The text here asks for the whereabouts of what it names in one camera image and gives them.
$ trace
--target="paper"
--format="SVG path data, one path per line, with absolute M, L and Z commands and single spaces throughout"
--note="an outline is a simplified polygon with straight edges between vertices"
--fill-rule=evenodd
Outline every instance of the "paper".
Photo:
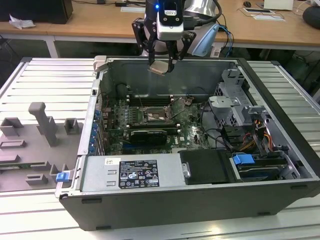
M 33 28 L 36 26 L 32 20 L 20 20 L 11 15 L 10 19 L 9 23 L 20 30 L 22 30 L 22 28 Z
M 121 7 L 121 12 L 126 13 L 145 13 L 145 7 L 131 7 L 131 6 L 123 6 Z
M 268 20 L 268 21 L 277 21 L 277 22 L 285 22 L 281 16 L 271 16 L 271 15 L 251 15 L 255 20 Z

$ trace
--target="capacitor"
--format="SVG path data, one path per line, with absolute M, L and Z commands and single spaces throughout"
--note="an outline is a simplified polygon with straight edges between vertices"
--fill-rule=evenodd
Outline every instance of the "capacitor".
M 193 139 L 194 139 L 194 142 L 197 144 L 198 143 L 198 135 L 196 134 L 196 135 L 194 135 L 194 137 L 193 137 Z

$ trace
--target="black device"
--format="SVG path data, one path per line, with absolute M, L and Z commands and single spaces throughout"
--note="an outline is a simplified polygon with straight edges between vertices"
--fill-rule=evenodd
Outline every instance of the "black device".
M 66 24 L 73 12 L 72 0 L 0 0 L 0 21 L 10 15 L 21 20 Z
M 243 2 L 243 6 L 245 6 L 246 8 L 251 8 L 251 2 L 245 1 Z
M 310 26 L 320 29 L 320 6 L 310 6 L 303 12 L 303 20 Z

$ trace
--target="warning label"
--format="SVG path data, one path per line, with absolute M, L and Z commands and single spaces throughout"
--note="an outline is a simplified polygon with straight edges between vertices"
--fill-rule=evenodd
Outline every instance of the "warning label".
M 120 161 L 119 188 L 159 187 L 157 160 Z

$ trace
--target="desk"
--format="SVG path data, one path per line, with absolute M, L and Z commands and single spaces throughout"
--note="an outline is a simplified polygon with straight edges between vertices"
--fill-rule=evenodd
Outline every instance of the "desk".
M 221 7 L 228 29 L 234 35 L 234 47 L 320 51 L 320 30 L 307 25 L 301 16 L 279 11 L 285 21 L 255 20 L 245 16 L 239 8 L 243 0 L 222 0 Z M 258 8 L 251 0 L 252 7 Z M 8 39 L 43 40 L 52 58 L 59 57 L 55 41 L 135 43 L 131 23 L 143 18 L 143 13 L 121 12 L 114 5 L 94 5 L 73 2 L 73 14 L 67 24 L 35 23 L 36 27 L 19 30 L 8 22 L 0 22 L 0 34 Z M 226 41 L 223 32 L 216 37 L 216 47 Z

